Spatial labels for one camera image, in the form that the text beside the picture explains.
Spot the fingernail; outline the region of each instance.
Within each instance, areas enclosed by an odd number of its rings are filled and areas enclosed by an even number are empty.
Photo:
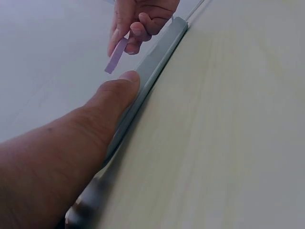
[[[139,29],[132,29],[132,32],[136,36],[140,36],[141,35],[141,30],[139,30]]]
[[[128,43],[130,44],[130,43],[135,43],[135,38],[134,37],[131,37],[131,38],[129,38],[129,40],[128,40]]]
[[[139,81],[139,75],[135,71],[129,71],[123,73],[123,75],[121,75],[119,79],[128,80],[129,82],[135,83]]]
[[[111,37],[111,41],[117,43],[119,39],[119,35],[120,35],[120,31],[119,29],[116,29]]]
[[[145,23],[145,21],[146,21],[145,16],[142,14],[139,14],[139,19],[140,19],[140,22],[142,22],[142,23]]]

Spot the white surface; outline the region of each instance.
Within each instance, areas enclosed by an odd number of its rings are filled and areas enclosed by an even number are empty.
[[[196,2],[182,0],[175,15]],[[0,1],[0,142],[83,105],[101,83],[135,69],[157,38],[108,75],[112,11],[103,0]]]
[[[213,0],[106,171],[96,228],[304,228],[304,9]]]

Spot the knuckle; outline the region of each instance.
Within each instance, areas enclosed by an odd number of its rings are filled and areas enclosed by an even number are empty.
[[[119,80],[108,81],[100,86],[99,91],[106,99],[111,100],[113,105],[117,105],[119,109],[124,109],[126,82]]]
[[[103,118],[100,110],[79,108],[75,110],[75,113],[76,115],[72,118],[72,128],[90,139],[98,148],[105,147],[110,143],[115,126]]]

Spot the finger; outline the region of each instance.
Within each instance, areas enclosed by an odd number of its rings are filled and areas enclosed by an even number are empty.
[[[147,13],[140,13],[139,20],[150,35],[157,35],[168,21],[166,18],[154,18],[152,20]]]
[[[103,83],[85,105],[98,111],[97,119],[102,128],[101,138],[106,142],[111,140],[120,116],[135,99],[139,86],[138,73],[126,72],[118,80]]]
[[[146,29],[140,22],[134,22],[131,24],[130,29],[133,37],[138,41],[147,42],[152,38],[152,36],[146,32]]]
[[[118,42],[129,32],[133,20],[135,1],[117,0],[114,6],[112,37],[108,45],[108,56],[111,56]]]
[[[142,42],[136,40],[136,38],[131,34],[129,36],[128,44],[125,48],[125,52],[129,55],[135,55],[138,54],[140,51]]]

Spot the light wooden surface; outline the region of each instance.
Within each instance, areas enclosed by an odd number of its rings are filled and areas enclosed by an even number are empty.
[[[304,9],[198,12],[110,166],[95,228],[304,228]]]

